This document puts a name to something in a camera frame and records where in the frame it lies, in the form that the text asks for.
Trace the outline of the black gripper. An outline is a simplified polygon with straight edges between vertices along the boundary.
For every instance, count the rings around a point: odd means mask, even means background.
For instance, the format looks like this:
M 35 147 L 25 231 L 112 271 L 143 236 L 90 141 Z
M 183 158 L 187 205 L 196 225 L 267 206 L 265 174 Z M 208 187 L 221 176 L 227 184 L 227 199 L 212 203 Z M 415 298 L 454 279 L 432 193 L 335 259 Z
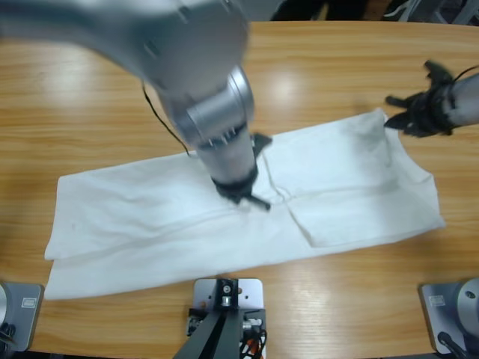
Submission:
M 434 135 L 452 135 L 456 126 L 450 115 L 444 110 L 444 103 L 455 109 L 452 95 L 453 83 L 431 86 L 429 90 L 406 98 L 389 95 L 385 103 L 398 108 L 407 108 L 405 112 L 390 117 L 384 127 L 405 130 L 406 135 L 416 138 Z
M 221 183 L 212 179 L 216 191 L 221 197 L 239 205 L 242 200 L 246 200 L 263 210 L 269 211 L 271 204 L 252 194 L 253 185 L 257 179 L 258 170 L 253 168 L 245 179 L 239 182 Z

